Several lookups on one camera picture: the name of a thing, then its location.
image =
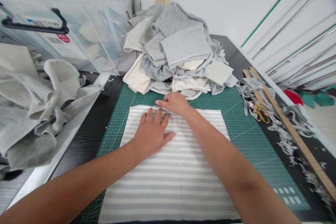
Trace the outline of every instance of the wooden stick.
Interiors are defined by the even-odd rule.
[[[252,71],[252,73],[254,74],[256,78],[260,78],[259,74],[254,68],[250,67],[250,70]],[[271,102],[274,109],[278,113],[288,133],[293,137],[293,140],[296,142],[296,145],[298,146],[299,150],[303,153],[305,159],[308,161],[308,163],[312,167],[313,171],[319,178],[320,182],[322,183],[324,188],[327,190],[327,192],[329,193],[333,201],[336,203],[336,187],[334,186],[332,181],[328,178],[328,176],[326,175],[326,173],[324,172],[324,170],[322,169],[318,161],[315,159],[313,154],[310,152],[307,145],[304,143],[304,141],[302,140],[302,138],[300,137],[296,129],[293,127],[292,123],[289,121],[287,116],[284,114],[284,112],[282,111],[282,108],[279,106],[277,101],[272,96],[271,91],[268,89],[266,85],[263,85],[263,88],[264,88],[264,92],[266,96],[268,97],[268,100]]]
[[[246,76],[246,78],[251,78],[251,75],[250,75],[250,73],[248,72],[248,70],[243,70],[243,73],[244,73],[244,75]],[[266,102],[265,102],[264,98],[261,96],[260,91],[259,91],[258,89],[256,89],[256,90],[252,90],[252,91],[253,91],[253,93],[255,94],[255,96],[256,96],[258,102],[261,103],[261,104],[266,105]],[[266,116],[272,116],[272,114],[270,114],[270,113],[265,113],[265,115],[266,115]]]

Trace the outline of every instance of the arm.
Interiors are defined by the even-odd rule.
[[[102,191],[175,136],[163,135],[169,116],[160,124],[162,110],[153,121],[150,108],[131,141],[40,186],[3,213],[0,223],[70,223]]]
[[[244,223],[301,223],[243,154],[183,95],[173,92],[156,103],[187,121]]]

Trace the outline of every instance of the black table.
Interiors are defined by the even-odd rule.
[[[230,67],[234,69],[233,74],[238,79],[243,78],[242,70],[251,67],[251,63],[227,37],[218,35],[212,35],[211,37],[219,40],[220,44],[223,45],[226,60],[229,62]],[[81,72],[81,74],[87,76],[87,82],[89,84],[92,84],[99,75],[87,72]],[[51,177],[52,179],[96,157],[106,126],[109,123],[123,86],[122,76],[113,78],[115,79],[114,81],[105,84],[104,91],[98,96],[89,114],[63,155]],[[279,95],[276,96],[276,100],[279,103],[283,103]],[[259,125],[311,206],[311,210],[309,211],[295,211],[294,213],[301,221],[330,221],[331,219],[328,211],[324,207],[324,202],[311,190],[313,186],[306,182],[299,166],[293,166],[288,156],[277,144],[277,142],[280,141],[277,132],[267,130],[266,127],[268,125],[264,123],[260,122]],[[336,160],[334,157],[328,151],[322,150],[322,148],[325,147],[317,139],[303,138],[303,140],[319,162],[327,163],[326,173],[334,184],[336,184]],[[6,209],[31,171],[32,169],[27,169],[17,177],[10,178],[10,181],[0,181],[0,212]]]

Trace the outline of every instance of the gray and white striped fabric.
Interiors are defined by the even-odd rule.
[[[149,106],[130,107],[120,146],[134,137]],[[155,116],[158,107],[153,108]],[[220,110],[198,110],[224,136],[229,135]],[[99,223],[158,220],[239,219],[239,214],[187,122],[171,113],[166,132],[176,136],[107,188]]]

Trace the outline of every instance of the table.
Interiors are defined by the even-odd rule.
[[[211,35],[211,37],[219,40],[223,45],[226,60],[229,62],[230,67],[234,69],[233,74],[238,79],[244,77],[242,73],[243,69],[248,69],[250,66],[254,66],[258,70],[258,66],[253,65],[253,63],[244,56],[241,49],[232,43],[228,37],[218,35]],[[259,73],[269,86],[275,85],[262,71],[259,70]],[[90,83],[95,82],[97,78],[101,78],[99,74],[95,73],[81,72],[81,74],[85,74]],[[96,157],[105,133],[105,127],[109,122],[123,85],[122,76],[113,78],[115,79],[114,81],[105,83],[104,91],[98,96],[64,155],[62,155],[60,161],[57,162],[55,169],[49,171],[50,176],[48,178],[55,178]],[[276,100],[279,103],[291,104],[291,101],[280,91],[280,89],[277,89]],[[312,188],[312,186],[305,181],[300,168],[298,166],[292,166],[288,156],[278,146],[277,142],[279,142],[279,137],[277,133],[267,130],[267,125],[263,123],[259,123],[259,125],[311,206],[311,210],[296,211],[295,214],[301,221],[330,221],[328,212],[324,208],[324,203],[316,193],[311,191],[310,188]],[[303,140],[319,162],[327,163],[326,173],[333,182],[336,182],[336,160],[331,154],[331,152],[334,152],[333,146],[326,140],[322,141],[323,144],[321,141],[312,138],[303,138]],[[29,186],[29,184],[27,184],[29,179],[33,179],[32,169],[24,170],[16,178],[10,181],[0,182],[0,195],[4,195],[4,197],[2,196],[0,198],[0,212],[3,212],[6,209],[7,205],[18,191],[19,193],[21,192],[22,195],[24,194],[23,188]]]

